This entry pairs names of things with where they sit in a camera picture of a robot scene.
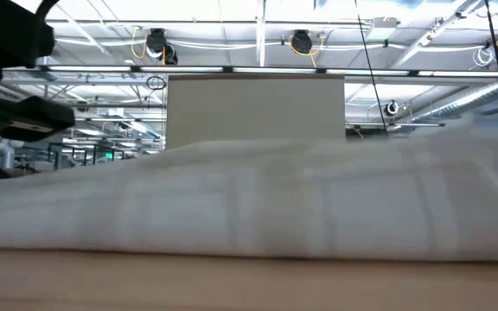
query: wooden table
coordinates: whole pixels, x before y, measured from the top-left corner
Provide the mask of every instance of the wooden table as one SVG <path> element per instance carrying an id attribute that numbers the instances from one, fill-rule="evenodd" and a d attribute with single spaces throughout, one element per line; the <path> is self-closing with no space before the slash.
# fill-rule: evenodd
<path id="1" fill-rule="evenodd" d="M 498 264 L 0 251 L 0 310 L 498 311 Z"/>

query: white cloth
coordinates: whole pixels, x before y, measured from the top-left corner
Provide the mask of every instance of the white cloth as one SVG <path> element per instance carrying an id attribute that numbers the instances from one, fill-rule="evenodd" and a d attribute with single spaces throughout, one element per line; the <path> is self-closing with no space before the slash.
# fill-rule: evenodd
<path id="1" fill-rule="evenodd" d="M 0 247 L 498 261 L 498 136 L 197 143 L 3 180 Z"/>

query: fluorescent light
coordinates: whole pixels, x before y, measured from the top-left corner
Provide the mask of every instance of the fluorescent light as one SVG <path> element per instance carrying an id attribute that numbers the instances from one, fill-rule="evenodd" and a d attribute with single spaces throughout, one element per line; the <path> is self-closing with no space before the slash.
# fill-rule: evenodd
<path id="1" fill-rule="evenodd" d="M 166 122 L 165 118 L 141 118 L 141 122 Z"/>
<path id="2" fill-rule="evenodd" d="M 374 75 L 408 75 L 410 72 L 408 70 L 373 70 Z"/>
<path id="3" fill-rule="evenodd" d="M 316 69 L 303 68 L 251 68 L 235 67 L 235 73 L 316 73 Z"/>
<path id="4" fill-rule="evenodd" d="M 363 126 L 383 126 L 382 122 L 346 122 L 345 125 L 363 125 Z M 401 127 L 443 127 L 444 124 L 387 124 L 388 126 Z"/>
<path id="5" fill-rule="evenodd" d="M 451 71 L 421 71 L 419 76 L 434 76 L 434 77 L 498 77 L 496 72 L 451 72 Z"/>
<path id="6" fill-rule="evenodd" d="M 76 130 L 92 136 L 102 136 L 105 134 L 104 132 L 98 130 L 89 130 L 89 129 L 76 129 Z"/>
<path id="7" fill-rule="evenodd" d="M 345 74 L 347 70 L 344 69 L 326 69 L 326 73 L 332 73 L 332 74 Z"/>
<path id="8" fill-rule="evenodd" d="M 337 73 L 346 75 L 369 76 L 370 70 L 367 69 L 327 69 L 326 73 Z M 378 76 L 406 76 L 408 70 L 372 70 L 373 75 Z"/>
<path id="9" fill-rule="evenodd" d="M 122 118 L 122 117 L 93 117 L 89 119 L 95 122 L 131 122 L 136 121 L 135 118 Z"/>
<path id="10" fill-rule="evenodd" d="M 173 66 L 153 66 L 140 67 L 145 73 L 221 73 L 222 67 L 173 67 Z"/>
<path id="11" fill-rule="evenodd" d="M 131 69 L 128 66 L 49 66 L 51 71 L 62 72 L 128 72 Z"/>
<path id="12" fill-rule="evenodd" d="M 433 71 L 427 71 L 427 70 L 421 70 L 418 75 L 419 76 L 432 76 L 435 72 Z"/>

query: ventilation duct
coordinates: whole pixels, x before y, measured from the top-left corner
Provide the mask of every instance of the ventilation duct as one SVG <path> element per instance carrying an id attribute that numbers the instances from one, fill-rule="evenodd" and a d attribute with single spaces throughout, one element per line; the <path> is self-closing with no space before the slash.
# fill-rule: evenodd
<path id="1" fill-rule="evenodd" d="M 487 86 L 469 87 L 437 101 L 432 109 L 413 116 L 411 122 L 422 122 L 428 117 L 449 117 L 470 111 L 498 99 L 498 82 Z"/>

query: white panel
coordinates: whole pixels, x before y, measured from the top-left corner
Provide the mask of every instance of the white panel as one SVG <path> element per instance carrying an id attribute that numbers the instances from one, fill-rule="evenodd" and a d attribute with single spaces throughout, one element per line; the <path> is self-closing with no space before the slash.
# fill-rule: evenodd
<path id="1" fill-rule="evenodd" d="M 341 78 L 256 77 L 171 79 L 167 146 L 207 140 L 345 136 Z"/>
<path id="2" fill-rule="evenodd" d="M 215 0 L 220 2 L 222 19 L 228 21 L 254 21 L 257 15 L 255 0 Z"/>

